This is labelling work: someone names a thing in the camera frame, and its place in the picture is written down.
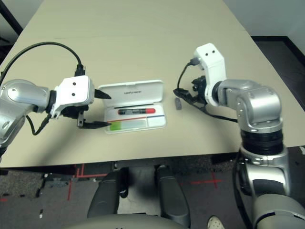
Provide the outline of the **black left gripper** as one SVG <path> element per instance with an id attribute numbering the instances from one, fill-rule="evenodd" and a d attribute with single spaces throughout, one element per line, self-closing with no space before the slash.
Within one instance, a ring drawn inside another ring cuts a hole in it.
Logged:
<path id="1" fill-rule="evenodd" d="M 94 90 L 94 97 L 98 99 L 111 99 L 111 97 L 101 90 Z M 76 119 L 77 126 L 81 129 L 98 129 L 110 126 L 111 123 L 94 121 L 91 123 L 85 122 L 84 112 L 88 111 L 88 106 L 69 106 L 63 109 L 63 116 Z"/>

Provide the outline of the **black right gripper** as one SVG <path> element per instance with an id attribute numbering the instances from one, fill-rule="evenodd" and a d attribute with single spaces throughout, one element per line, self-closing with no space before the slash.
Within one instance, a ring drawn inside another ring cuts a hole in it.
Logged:
<path id="1" fill-rule="evenodd" d="M 197 92 L 196 96 L 192 96 L 188 90 L 183 88 L 176 88 L 173 93 L 179 97 L 184 98 L 184 100 L 197 109 L 204 109 L 207 105 L 205 101 L 205 89 L 206 89 L 206 78 L 205 76 L 198 77 L 192 81 L 193 91 Z"/>

